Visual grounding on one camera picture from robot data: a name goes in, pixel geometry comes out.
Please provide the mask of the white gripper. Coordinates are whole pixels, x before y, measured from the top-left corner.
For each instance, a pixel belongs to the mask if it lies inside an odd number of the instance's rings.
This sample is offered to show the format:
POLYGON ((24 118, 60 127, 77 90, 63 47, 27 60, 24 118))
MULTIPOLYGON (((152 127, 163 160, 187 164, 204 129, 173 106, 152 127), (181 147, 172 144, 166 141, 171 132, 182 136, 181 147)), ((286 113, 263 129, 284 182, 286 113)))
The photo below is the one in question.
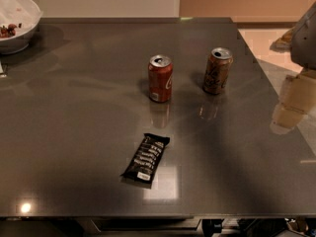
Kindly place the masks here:
POLYGON ((293 130, 316 106, 316 2, 294 27, 290 56, 305 68, 295 76, 287 75, 281 85, 270 125, 276 134, 293 130))

